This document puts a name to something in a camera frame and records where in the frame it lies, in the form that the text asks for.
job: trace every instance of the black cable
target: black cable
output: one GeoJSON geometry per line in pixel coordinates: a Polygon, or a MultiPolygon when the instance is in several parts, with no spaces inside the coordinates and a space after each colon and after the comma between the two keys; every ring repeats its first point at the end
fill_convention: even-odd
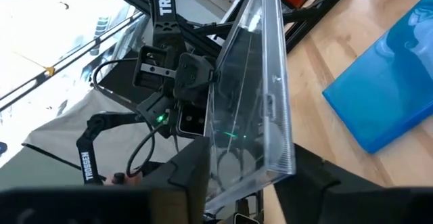
{"type": "MultiPolygon", "coordinates": [[[[127,58],[127,59],[121,59],[121,60],[112,60],[112,61],[108,61],[108,62],[104,62],[103,64],[99,65],[95,71],[93,72],[93,77],[92,77],[92,82],[93,82],[93,87],[101,92],[104,93],[104,90],[99,86],[98,82],[97,82],[97,74],[99,73],[99,71],[101,71],[101,69],[104,66],[110,65],[110,64],[114,64],[114,63],[119,63],[119,62],[136,62],[137,58],[127,58]]],[[[155,129],[152,129],[152,126],[149,122],[145,122],[147,127],[149,128],[150,133],[143,139],[143,141],[140,142],[140,144],[137,146],[137,148],[135,148],[134,152],[131,154],[129,160],[128,160],[128,164],[127,164],[127,176],[128,177],[134,177],[136,175],[138,175],[139,172],[141,172],[143,170],[143,166],[145,163],[147,163],[150,158],[152,157],[152,155],[154,154],[154,150],[155,150],[155,145],[156,145],[156,141],[155,141],[155,133],[158,131],[158,129],[164,125],[164,124],[160,124],[158,125],[155,129]],[[152,147],[150,149],[149,155],[147,156],[147,158],[144,160],[143,164],[134,172],[131,172],[131,165],[133,163],[134,158],[136,157],[136,155],[138,154],[138,151],[143,147],[143,145],[152,138],[152,147]]]]}
{"type": "Polygon", "coordinates": [[[97,74],[99,73],[99,71],[101,71],[101,69],[104,66],[110,65],[110,64],[114,64],[114,63],[119,63],[119,62],[136,62],[138,58],[127,58],[127,59],[120,59],[120,60],[112,60],[112,61],[108,61],[108,62],[104,62],[103,64],[99,65],[96,69],[95,72],[93,72],[93,77],[92,77],[92,82],[93,82],[93,86],[95,87],[95,89],[101,93],[103,93],[103,89],[99,86],[99,84],[97,83],[97,74]]]}
{"type": "MultiPolygon", "coordinates": [[[[63,164],[67,164],[68,166],[71,166],[74,169],[77,169],[77,170],[81,171],[81,166],[76,165],[76,164],[74,164],[72,162],[69,162],[67,160],[64,160],[64,159],[60,158],[59,156],[56,156],[56,155],[54,155],[52,153],[47,152],[46,150],[42,150],[41,148],[39,148],[37,146],[31,145],[31,144],[28,144],[28,143],[22,143],[21,145],[24,146],[24,147],[27,147],[27,148],[29,148],[31,150],[34,150],[34,151],[36,151],[36,152],[38,152],[38,153],[40,153],[40,154],[42,154],[44,156],[48,156],[48,157],[50,157],[50,158],[52,158],[54,160],[57,160],[57,161],[59,161],[59,162],[61,162],[63,164]]],[[[101,179],[102,181],[107,180],[106,177],[101,176],[101,175],[99,176],[99,179],[101,179]]]]}
{"type": "Polygon", "coordinates": [[[155,129],[153,129],[148,135],[146,135],[146,137],[144,137],[144,139],[140,142],[140,144],[135,148],[134,152],[131,154],[131,156],[129,157],[128,160],[128,164],[127,164],[127,176],[128,177],[135,177],[137,176],[144,168],[144,165],[149,162],[150,158],[152,157],[152,155],[154,154],[154,150],[155,150],[155,140],[152,140],[152,146],[150,148],[150,152],[147,155],[146,159],[144,160],[143,164],[141,164],[140,167],[137,168],[137,170],[132,173],[131,172],[131,165],[133,164],[134,158],[137,156],[138,152],[141,150],[141,148],[143,147],[143,145],[152,137],[153,139],[155,138],[155,133],[158,132],[158,130],[164,126],[164,123],[159,124],[155,129]]]}
{"type": "Polygon", "coordinates": [[[177,142],[177,136],[173,135],[173,139],[175,140],[176,151],[177,151],[177,153],[179,153],[179,143],[177,142]]]}
{"type": "Polygon", "coordinates": [[[242,181],[242,179],[244,178],[244,155],[243,155],[243,149],[236,149],[236,148],[231,148],[229,150],[225,150],[222,154],[220,154],[216,160],[216,174],[214,173],[210,173],[210,178],[213,181],[216,181],[216,184],[220,187],[221,192],[224,192],[226,189],[223,185],[223,182],[221,181],[221,178],[219,177],[219,165],[221,163],[221,161],[223,160],[224,156],[228,155],[228,153],[232,154],[236,160],[239,162],[239,167],[240,167],[240,179],[239,182],[242,181]]]}

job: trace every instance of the gray fabric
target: gray fabric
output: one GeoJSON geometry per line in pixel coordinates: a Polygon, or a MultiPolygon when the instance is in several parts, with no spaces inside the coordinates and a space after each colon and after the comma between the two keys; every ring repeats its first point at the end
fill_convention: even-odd
{"type": "Polygon", "coordinates": [[[28,148],[23,148],[0,168],[0,179],[0,191],[83,184],[79,170],[28,148]]]}
{"type": "MultiPolygon", "coordinates": [[[[108,99],[100,92],[92,90],[85,98],[69,111],[47,124],[35,129],[24,143],[35,145],[60,158],[79,165],[76,140],[86,129],[86,121],[102,111],[128,112],[120,104],[108,99]]],[[[126,169],[127,161],[138,143],[149,133],[146,124],[125,125],[104,131],[94,142],[97,167],[100,175],[126,169]]],[[[179,149],[183,149],[191,140],[179,138],[179,149]]],[[[149,153],[149,140],[138,153],[133,167],[139,166],[149,153]]],[[[176,154],[173,138],[165,139],[156,135],[156,147],[152,161],[166,162],[176,154]]]]}

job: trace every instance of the metal frame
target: metal frame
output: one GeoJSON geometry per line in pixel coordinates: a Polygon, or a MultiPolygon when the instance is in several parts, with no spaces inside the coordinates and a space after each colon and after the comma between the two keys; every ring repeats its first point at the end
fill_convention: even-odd
{"type": "MultiPolygon", "coordinates": [[[[146,15],[151,15],[149,0],[123,0],[137,8],[146,15]]],[[[187,20],[177,14],[179,26],[185,41],[195,48],[202,55],[208,55],[216,58],[221,51],[221,46],[204,35],[199,35],[194,31],[193,26],[187,23],[187,20]]]]}
{"type": "Polygon", "coordinates": [[[232,26],[233,22],[222,24],[202,24],[198,28],[195,28],[194,31],[201,35],[216,35],[218,37],[226,39],[232,26]]]}
{"type": "Polygon", "coordinates": [[[316,0],[311,7],[283,15],[284,23],[295,22],[285,33],[286,51],[289,53],[310,32],[339,0],[316,0]]]}

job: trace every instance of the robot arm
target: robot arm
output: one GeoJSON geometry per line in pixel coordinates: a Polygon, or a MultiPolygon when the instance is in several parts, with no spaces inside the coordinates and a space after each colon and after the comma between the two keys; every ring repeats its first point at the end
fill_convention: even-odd
{"type": "MultiPolygon", "coordinates": [[[[172,47],[177,54],[186,52],[185,39],[182,35],[176,13],[176,0],[149,0],[150,16],[154,23],[153,46],[161,49],[172,47]]],[[[177,63],[164,64],[165,68],[175,70],[177,63]]]]}
{"type": "Polygon", "coordinates": [[[96,137],[105,130],[112,129],[120,125],[127,125],[143,122],[135,113],[114,113],[102,112],[93,115],[87,121],[87,128],[84,133],[76,141],[78,148],[81,172],[83,174],[85,185],[102,185],[103,182],[99,178],[97,171],[95,149],[93,141],[96,137]]]}

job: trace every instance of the white cloth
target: white cloth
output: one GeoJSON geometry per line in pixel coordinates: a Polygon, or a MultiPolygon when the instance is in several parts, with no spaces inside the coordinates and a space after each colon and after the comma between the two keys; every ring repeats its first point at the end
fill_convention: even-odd
{"type": "MultiPolygon", "coordinates": [[[[98,112],[129,112],[124,106],[107,98],[96,90],[90,91],[82,101],[60,117],[35,129],[24,143],[35,145],[64,160],[80,165],[76,140],[86,129],[87,121],[98,112]]],[[[145,123],[124,125],[104,131],[94,141],[97,168],[100,175],[108,176],[124,172],[129,156],[139,142],[149,133],[145,123]]],[[[151,161],[166,162],[176,154],[173,138],[165,139],[156,134],[156,147],[151,161]]],[[[179,149],[191,139],[179,138],[179,149]]],[[[149,153],[150,139],[138,153],[133,167],[139,166],[149,153]]]]}

